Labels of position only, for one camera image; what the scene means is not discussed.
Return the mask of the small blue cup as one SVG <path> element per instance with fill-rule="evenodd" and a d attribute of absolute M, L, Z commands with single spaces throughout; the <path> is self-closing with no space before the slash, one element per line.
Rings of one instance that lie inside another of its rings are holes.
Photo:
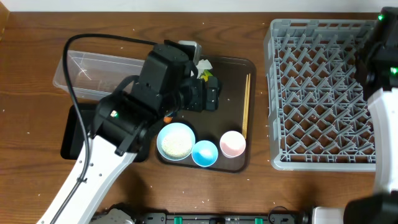
<path fill-rule="evenodd" d="M 200 167 L 210 167 L 218 159 L 218 148 L 211 141 L 198 141 L 192 148 L 192 159 Z"/>

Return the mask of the pink white cup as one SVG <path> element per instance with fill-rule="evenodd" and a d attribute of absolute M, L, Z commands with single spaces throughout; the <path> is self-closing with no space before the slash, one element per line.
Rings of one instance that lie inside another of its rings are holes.
<path fill-rule="evenodd" d="M 244 136 L 237 131 L 228 131 L 220 138 L 220 149 L 227 158 L 240 156 L 246 149 Z"/>

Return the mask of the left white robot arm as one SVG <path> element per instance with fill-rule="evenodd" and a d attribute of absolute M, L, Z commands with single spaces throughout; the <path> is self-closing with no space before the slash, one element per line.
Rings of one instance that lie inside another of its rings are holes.
<path fill-rule="evenodd" d="M 218 108 L 220 83 L 199 78 L 201 47 L 194 41 L 154 44 L 139 75 L 102 98 L 84 145 L 41 223 L 88 223 L 114 181 L 180 110 Z"/>

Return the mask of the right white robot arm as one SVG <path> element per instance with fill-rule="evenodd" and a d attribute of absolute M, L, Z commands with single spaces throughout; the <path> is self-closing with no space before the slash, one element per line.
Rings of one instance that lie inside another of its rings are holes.
<path fill-rule="evenodd" d="M 349 202 L 344 223 L 397 223 L 397 8 L 383 7 L 355 61 L 376 152 L 374 195 Z"/>

